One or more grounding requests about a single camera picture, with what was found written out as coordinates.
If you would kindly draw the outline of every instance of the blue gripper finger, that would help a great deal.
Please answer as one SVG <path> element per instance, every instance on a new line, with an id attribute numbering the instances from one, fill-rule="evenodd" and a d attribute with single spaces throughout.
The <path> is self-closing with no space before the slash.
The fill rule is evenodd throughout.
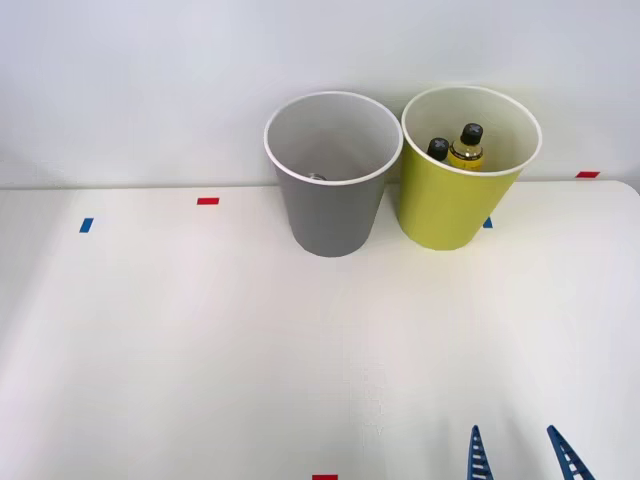
<path id="1" fill-rule="evenodd" d="M 477 425 L 474 425 L 471 429 L 467 480 L 493 480 L 491 467 L 489 467 L 489 462 L 487 461 L 487 453 L 484 450 L 480 429 Z"/>
<path id="2" fill-rule="evenodd" d="M 582 480 L 595 480 L 589 469 L 580 460 L 578 454 L 571 448 L 571 445 L 556 430 L 556 427 L 549 425 L 547 433 L 558 457 L 558 462 L 560 462 L 564 480 L 576 480 L 577 475 L 580 475 L 578 478 L 582 478 Z"/>

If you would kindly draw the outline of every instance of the yellow-green cup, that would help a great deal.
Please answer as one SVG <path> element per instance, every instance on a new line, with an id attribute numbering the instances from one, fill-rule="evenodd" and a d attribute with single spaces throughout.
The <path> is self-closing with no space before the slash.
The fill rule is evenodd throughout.
<path id="1" fill-rule="evenodd" d="M 459 170 L 426 152 L 434 137 L 453 142 L 467 123 L 484 129 L 482 172 Z M 402 114 L 405 145 L 398 220 L 413 241 L 434 250 L 465 246 L 542 146 L 542 132 L 523 105 L 482 87 L 435 88 Z"/>

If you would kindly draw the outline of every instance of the bottle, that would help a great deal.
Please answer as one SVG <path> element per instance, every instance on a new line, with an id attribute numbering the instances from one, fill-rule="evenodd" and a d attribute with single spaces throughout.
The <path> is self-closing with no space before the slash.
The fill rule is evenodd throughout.
<path id="1" fill-rule="evenodd" d="M 449 163 L 452 167 L 478 172 L 484 165 L 484 152 L 480 146 L 482 127 L 477 123 L 468 123 L 462 130 L 460 140 L 449 148 Z"/>
<path id="2" fill-rule="evenodd" d="M 447 142 L 446 139 L 436 137 L 429 142 L 427 155 L 429 155 L 431 158 L 438 160 L 439 162 L 444 162 L 447 159 L 448 153 L 449 142 Z"/>

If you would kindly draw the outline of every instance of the bottle cap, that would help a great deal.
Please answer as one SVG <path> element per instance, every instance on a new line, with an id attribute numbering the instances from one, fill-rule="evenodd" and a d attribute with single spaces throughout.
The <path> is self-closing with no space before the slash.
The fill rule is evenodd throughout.
<path id="1" fill-rule="evenodd" d="M 467 123 L 460 135 L 460 141 L 465 145 L 477 145 L 482 139 L 482 127 L 477 123 Z"/>
<path id="2" fill-rule="evenodd" d="M 431 158 L 435 158 L 439 162 L 442 162 L 445 158 L 447 158 L 447 154 L 449 153 L 449 142 L 446 139 L 436 137 L 429 142 L 429 149 L 427 150 L 427 155 Z"/>

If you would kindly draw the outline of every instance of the cup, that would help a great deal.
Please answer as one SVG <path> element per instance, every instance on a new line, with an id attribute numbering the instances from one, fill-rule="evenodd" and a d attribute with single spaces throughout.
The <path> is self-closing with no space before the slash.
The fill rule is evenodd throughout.
<path id="1" fill-rule="evenodd" d="M 484 129 L 481 172 L 460 170 L 426 154 L 434 137 L 453 142 L 467 123 Z M 402 114 L 403 156 L 398 220 L 413 241 L 454 250 L 471 241 L 542 146 L 542 132 L 523 105 L 482 87 L 434 88 Z"/>
<path id="2" fill-rule="evenodd" d="M 306 95 L 271 117 L 264 146 L 302 248 L 340 257 L 365 243 L 403 141 L 398 119 L 355 93 Z"/>

